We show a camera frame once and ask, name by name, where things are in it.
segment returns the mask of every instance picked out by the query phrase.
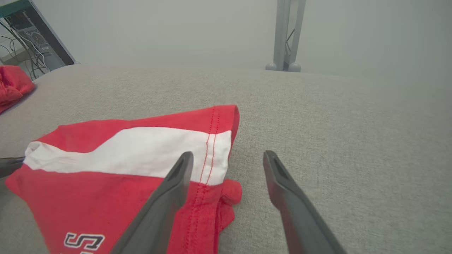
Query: computer tower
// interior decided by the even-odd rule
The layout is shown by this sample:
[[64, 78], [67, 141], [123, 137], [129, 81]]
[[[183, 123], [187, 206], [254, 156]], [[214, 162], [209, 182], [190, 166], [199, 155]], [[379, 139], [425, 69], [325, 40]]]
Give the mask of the computer tower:
[[34, 44], [37, 50], [44, 56], [44, 62], [50, 71], [65, 66], [61, 58], [55, 53], [36, 27], [31, 26], [22, 30], [16, 30], [16, 32]]
[[75, 63], [73, 57], [66, 50], [51, 27], [42, 18], [39, 11], [30, 1], [25, 7], [8, 16], [5, 16], [9, 26], [17, 32], [29, 48], [36, 48], [44, 56], [45, 64], [50, 71]]

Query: red towel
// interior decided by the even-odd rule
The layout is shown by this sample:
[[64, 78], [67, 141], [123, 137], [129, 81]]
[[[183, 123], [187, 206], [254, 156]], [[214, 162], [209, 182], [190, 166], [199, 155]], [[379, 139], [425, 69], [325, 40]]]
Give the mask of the red towel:
[[179, 156], [193, 152], [169, 254], [215, 254], [240, 183], [224, 179], [235, 105], [139, 120], [60, 126], [29, 144], [6, 185], [25, 200], [52, 254], [108, 254]]
[[31, 79], [19, 66], [0, 66], [0, 113], [34, 88]]

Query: gray metal pole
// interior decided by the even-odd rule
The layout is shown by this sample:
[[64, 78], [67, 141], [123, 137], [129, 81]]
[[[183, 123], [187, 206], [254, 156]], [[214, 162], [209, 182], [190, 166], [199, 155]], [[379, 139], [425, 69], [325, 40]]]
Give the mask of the gray metal pole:
[[290, 53], [289, 65], [294, 63], [297, 58], [298, 44], [300, 43], [301, 24], [305, 13], [306, 0], [298, 0], [297, 19], [295, 21], [295, 32], [292, 39], [292, 51]]
[[266, 70], [282, 71], [286, 50], [287, 28], [289, 26], [290, 0], [278, 0], [276, 8], [275, 48], [273, 64], [267, 64]]

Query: white stripe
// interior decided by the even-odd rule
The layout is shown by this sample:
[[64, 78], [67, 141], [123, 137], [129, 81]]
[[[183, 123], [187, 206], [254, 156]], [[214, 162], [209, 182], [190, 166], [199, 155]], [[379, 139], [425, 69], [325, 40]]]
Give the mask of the white stripe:
[[89, 153], [66, 152], [46, 143], [31, 142], [24, 163], [31, 169], [59, 173], [90, 171], [164, 178], [180, 155], [191, 151], [194, 157], [191, 180], [216, 185], [226, 175], [230, 149], [231, 131], [209, 136], [182, 129], [136, 127], [121, 130]]

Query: black cable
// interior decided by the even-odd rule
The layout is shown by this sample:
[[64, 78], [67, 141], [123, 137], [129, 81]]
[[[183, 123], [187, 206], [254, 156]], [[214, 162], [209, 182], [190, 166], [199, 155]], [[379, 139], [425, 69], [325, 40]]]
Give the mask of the black cable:
[[[27, 67], [27, 60], [24, 61], [24, 64], [25, 64], [25, 68], [28, 70], [28, 67]], [[32, 63], [30, 64], [30, 67], [32, 68], [32, 70], [31, 70], [31, 71], [28, 70], [28, 74], [29, 74], [30, 77], [31, 77], [31, 72], [32, 72], [33, 69], [34, 69]]]
[[295, 28], [292, 30], [292, 33], [290, 33], [289, 38], [287, 38], [286, 42], [289, 41], [290, 37], [293, 35], [293, 32], [295, 32]]
[[39, 69], [38, 68], [34, 68], [35, 70], [40, 70], [40, 69], [46, 69], [47, 70], [47, 68], [46, 67], [39, 67]]
[[6, 36], [1, 36], [1, 35], [0, 35], [0, 37], [6, 38], [6, 39], [11, 40], [11, 41], [13, 40], [13, 39], [11, 39], [11, 38], [9, 38], [9, 37], [6, 37]]
[[13, 43], [13, 48], [12, 48], [12, 50], [13, 50], [13, 52], [14, 52], [14, 55], [16, 56], [16, 60], [17, 61], [19, 61], [19, 59], [17, 58], [17, 52], [16, 52], [16, 45], [14, 44], [14, 41], [11, 39], [11, 41], [9, 42], [9, 48], [11, 48], [11, 43]]
[[6, 26], [5, 26], [5, 24], [3, 24], [3, 22], [1, 22], [0, 21], [0, 24], [9, 32], [9, 33], [11, 33], [16, 39], [17, 39], [17, 41], [24, 47], [24, 49], [25, 49], [25, 51], [27, 51], [27, 53], [28, 53], [28, 56], [30, 56], [30, 61], [31, 61], [31, 63], [32, 63], [32, 73], [33, 73], [33, 77], [36, 79], [37, 77], [36, 77], [36, 73], [34, 72], [34, 68], [33, 68], [33, 59], [32, 59], [32, 57], [31, 57], [31, 55], [30, 55], [30, 52], [28, 52], [28, 50], [27, 50], [27, 47], [24, 45], [24, 43], [21, 41], [21, 40], [19, 40], [19, 38], [16, 36], [16, 34], [13, 32], [13, 31], [11, 31], [11, 30], [9, 30]]
[[3, 45], [1, 45], [1, 44], [0, 44], [0, 46], [4, 47], [4, 48], [8, 51], [9, 55], [10, 55], [12, 58], [16, 59], [16, 61], [19, 61], [19, 60], [17, 60], [17, 58], [15, 58], [15, 57], [11, 54], [11, 52], [9, 51], [9, 49], [8, 49], [7, 47], [5, 47], [5, 46], [3, 46]]
[[41, 65], [43, 68], [47, 69], [48, 68], [44, 65], [44, 61], [42, 61], [39, 57], [40, 55], [36, 54], [36, 52], [34, 53], [34, 57], [36, 58], [36, 62], [38, 63], [38, 65]]
[[33, 56], [34, 56], [34, 58], [32, 58], [32, 59], [36, 59], [36, 63], [35, 63], [35, 65], [36, 65], [36, 67], [38, 67], [39, 68], [39, 62], [38, 62], [38, 59], [39, 59], [39, 57], [36, 57], [36, 51], [35, 50], [33, 50], [32, 49], [32, 51], [33, 51]]

